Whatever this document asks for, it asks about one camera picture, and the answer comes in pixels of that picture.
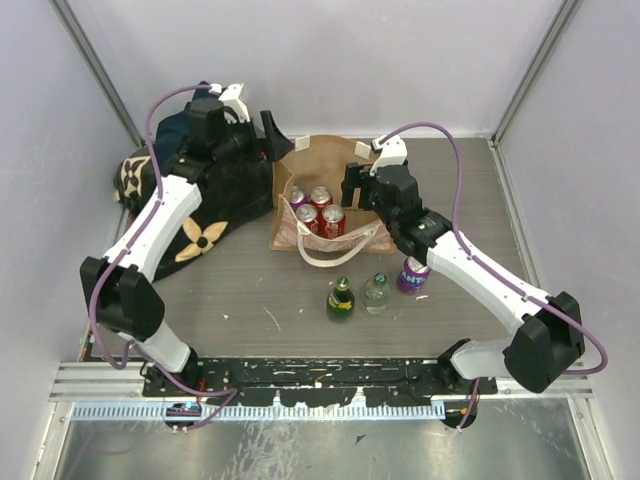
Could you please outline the purple fanta can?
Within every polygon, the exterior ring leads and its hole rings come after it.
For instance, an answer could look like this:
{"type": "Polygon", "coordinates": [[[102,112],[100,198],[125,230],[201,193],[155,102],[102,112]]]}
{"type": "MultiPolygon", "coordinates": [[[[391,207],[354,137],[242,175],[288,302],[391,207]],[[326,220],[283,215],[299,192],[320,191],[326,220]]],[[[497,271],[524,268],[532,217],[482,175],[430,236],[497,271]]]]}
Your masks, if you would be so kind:
{"type": "Polygon", "coordinates": [[[289,196],[289,204],[296,211],[300,206],[308,203],[306,192],[299,186],[293,185],[289,196]]]}
{"type": "Polygon", "coordinates": [[[413,257],[407,257],[397,277],[397,287],[402,293],[415,294],[423,288],[430,273],[429,267],[413,257]]]}

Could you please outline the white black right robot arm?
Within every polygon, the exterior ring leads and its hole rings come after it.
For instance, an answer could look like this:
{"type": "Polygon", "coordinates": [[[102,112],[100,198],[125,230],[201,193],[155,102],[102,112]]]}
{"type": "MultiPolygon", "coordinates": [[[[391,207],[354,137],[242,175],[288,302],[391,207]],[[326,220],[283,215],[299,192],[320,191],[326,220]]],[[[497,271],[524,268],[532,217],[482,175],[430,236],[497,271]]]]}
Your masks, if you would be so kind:
{"type": "Polygon", "coordinates": [[[450,220],[423,206],[406,164],[350,163],[341,189],[342,206],[375,212],[403,254],[455,282],[508,332],[501,340],[463,339],[441,354],[444,390],[459,394],[477,378],[510,377],[542,393],[584,354],[577,300],[527,284],[473,247],[450,220]]]}

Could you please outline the black floral cushion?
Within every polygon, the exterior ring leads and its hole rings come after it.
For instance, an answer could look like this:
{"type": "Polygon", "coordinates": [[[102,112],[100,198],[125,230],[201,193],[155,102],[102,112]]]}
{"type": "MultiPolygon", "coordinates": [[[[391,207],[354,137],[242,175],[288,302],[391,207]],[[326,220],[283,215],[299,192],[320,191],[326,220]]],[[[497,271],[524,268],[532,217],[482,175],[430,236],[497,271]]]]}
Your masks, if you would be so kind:
{"type": "MultiPolygon", "coordinates": [[[[125,158],[113,178],[115,200],[135,218],[155,190],[148,149],[125,158]]],[[[247,156],[217,162],[210,170],[202,203],[179,228],[163,254],[155,279],[162,280],[205,255],[225,236],[272,208],[272,166],[247,156]]]]}

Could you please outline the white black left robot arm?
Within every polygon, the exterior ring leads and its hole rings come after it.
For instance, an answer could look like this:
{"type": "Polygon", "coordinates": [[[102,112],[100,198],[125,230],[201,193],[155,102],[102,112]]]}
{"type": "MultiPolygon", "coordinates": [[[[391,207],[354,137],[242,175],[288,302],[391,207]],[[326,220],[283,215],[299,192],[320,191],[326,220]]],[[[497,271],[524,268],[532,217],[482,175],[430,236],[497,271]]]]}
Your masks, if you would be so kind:
{"type": "Polygon", "coordinates": [[[88,257],[81,283],[93,326],[121,336],[166,373],[178,396],[200,384],[197,353],[171,330],[153,283],[208,253],[272,207],[272,165],[292,148],[268,110],[256,127],[237,100],[199,98],[187,132],[163,166],[133,224],[102,257],[88,257]]]}

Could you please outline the red Coke can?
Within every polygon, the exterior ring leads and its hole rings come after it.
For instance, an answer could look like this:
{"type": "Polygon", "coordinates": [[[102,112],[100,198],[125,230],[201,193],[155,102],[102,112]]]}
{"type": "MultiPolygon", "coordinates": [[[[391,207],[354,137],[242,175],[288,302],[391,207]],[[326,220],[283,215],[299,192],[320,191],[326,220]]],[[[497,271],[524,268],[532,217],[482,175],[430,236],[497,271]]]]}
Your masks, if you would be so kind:
{"type": "Polygon", "coordinates": [[[318,211],[314,205],[309,203],[300,205],[296,210],[296,218],[302,222],[312,234],[318,234],[318,211]]]}
{"type": "Polygon", "coordinates": [[[309,192],[309,203],[313,205],[318,212],[322,212],[327,206],[333,204],[333,197],[328,188],[324,186],[316,186],[309,192]]]}
{"type": "Polygon", "coordinates": [[[321,213],[320,232],[323,238],[334,240],[344,234],[346,217],[336,204],[326,206],[321,213]]]}

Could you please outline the aluminium frame rail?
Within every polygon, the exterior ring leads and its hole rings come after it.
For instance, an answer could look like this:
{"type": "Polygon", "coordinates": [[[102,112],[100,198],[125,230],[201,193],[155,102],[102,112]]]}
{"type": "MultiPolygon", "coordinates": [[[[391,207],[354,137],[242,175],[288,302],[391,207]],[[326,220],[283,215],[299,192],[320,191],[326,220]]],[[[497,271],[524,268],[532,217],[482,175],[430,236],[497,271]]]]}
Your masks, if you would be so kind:
{"type": "Polygon", "coordinates": [[[115,401],[139,399],[145,381],[142,362],[114,369],[106,362],[61,363],[49,399],[51,401],[115,401]]]}

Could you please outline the clear glass Chang bottle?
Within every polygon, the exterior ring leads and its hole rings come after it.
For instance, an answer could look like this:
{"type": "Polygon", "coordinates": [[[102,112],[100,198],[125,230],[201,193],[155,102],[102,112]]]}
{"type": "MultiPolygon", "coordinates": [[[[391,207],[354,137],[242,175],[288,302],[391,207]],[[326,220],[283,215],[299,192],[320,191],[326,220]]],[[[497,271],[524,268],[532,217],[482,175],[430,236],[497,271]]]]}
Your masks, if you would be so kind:
{"type": "Polygon", "coordinates": [[[386,309],[391,295],[387,276],[378,272],[370,277],[361,295],[362,310],[368,315],[380,315],[386,309]]]}

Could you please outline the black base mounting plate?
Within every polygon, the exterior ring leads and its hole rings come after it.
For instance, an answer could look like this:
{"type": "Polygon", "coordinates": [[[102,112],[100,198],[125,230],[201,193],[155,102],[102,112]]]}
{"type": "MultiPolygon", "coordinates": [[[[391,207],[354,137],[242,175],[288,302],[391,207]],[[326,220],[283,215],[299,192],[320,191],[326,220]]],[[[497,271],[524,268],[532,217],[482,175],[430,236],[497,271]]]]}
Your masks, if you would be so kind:
{"type": "Polygon", "coordinates": [[[233,405],[267,407],[346,406],[358,394],[374,407],[427,406],[438,395],[470,395],[473,382],[450,374],[434,359],[374,358],[202,358],[187,385],[220,405],[230,389],[233,405]]]}

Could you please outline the dark blue cloth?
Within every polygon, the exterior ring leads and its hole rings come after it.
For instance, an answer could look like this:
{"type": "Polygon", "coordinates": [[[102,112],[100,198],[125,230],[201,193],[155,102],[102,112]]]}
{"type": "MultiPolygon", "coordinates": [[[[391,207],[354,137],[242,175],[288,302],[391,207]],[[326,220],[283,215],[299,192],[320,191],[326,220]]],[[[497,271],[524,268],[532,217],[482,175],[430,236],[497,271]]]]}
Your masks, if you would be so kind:
{"type": "Polygon", "coordinates": [[[197,89],[182,111],[170,115],[159,122],[156,130],[154,151],[160,167],[163,167],[171,156],[178,154],[183,146],[184,138],[189,133],[187,110],[191,103],[202,98],[211,98],[209,89],[197,89]]]}

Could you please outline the tan canvas tote bag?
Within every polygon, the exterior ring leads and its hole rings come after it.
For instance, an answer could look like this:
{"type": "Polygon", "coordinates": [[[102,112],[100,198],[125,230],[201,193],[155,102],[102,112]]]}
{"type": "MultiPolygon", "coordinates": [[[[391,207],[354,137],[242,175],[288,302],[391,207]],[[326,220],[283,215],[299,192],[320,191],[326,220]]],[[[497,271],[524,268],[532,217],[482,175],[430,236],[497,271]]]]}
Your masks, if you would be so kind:
{"type": "Polygon", "coordinates": [[[301,224],[289,203],[295,186],[305,193],[310,193],[314,187],[325,187],[333,200],[340,202],[346,165],[369,165],[376,159],[371,148],[360,141],[333,135],[297,138],[294,149],[273,164],[274,214],[270,248],[295,251],[306,263],[318,268],[338,267],[358,254],[393,254],[396,247],[372,211],[348,207],[345,233],[335,239],[326,239],[301,224]]]}

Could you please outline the green Perrier bottle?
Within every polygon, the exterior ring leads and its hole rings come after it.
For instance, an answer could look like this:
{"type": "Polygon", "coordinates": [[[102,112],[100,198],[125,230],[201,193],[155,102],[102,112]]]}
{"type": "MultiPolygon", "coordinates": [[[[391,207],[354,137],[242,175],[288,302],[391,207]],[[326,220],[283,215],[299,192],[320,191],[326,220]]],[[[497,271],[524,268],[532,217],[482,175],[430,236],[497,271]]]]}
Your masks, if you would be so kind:
{"type": "Polygon", "coordinates": [[[335,285],[326,299],[328,318],[336,323],[347,321],[355,308],[355,296],[350,288],[349,280],[342,276],[336,279],[335,285]]]}

